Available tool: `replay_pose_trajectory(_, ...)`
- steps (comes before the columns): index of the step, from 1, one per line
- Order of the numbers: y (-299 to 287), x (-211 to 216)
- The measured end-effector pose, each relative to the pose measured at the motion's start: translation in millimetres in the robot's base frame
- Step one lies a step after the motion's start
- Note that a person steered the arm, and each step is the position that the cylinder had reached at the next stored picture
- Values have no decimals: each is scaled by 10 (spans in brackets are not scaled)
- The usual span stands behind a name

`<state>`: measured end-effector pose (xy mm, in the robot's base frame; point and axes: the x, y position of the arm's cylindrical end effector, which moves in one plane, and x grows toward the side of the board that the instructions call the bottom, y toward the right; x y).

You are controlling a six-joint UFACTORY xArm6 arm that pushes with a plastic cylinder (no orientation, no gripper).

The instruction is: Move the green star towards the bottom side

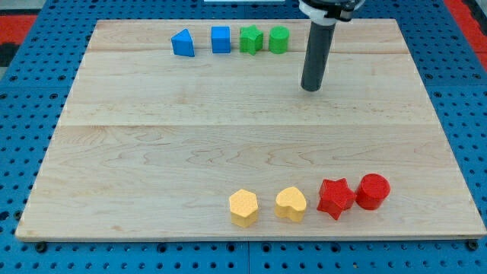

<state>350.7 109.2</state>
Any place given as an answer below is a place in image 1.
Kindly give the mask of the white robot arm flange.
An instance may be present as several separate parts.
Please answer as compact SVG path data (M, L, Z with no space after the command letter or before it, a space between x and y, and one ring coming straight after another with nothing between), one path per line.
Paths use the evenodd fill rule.
M365 0L299 0L299 10L320 26L348 22Z

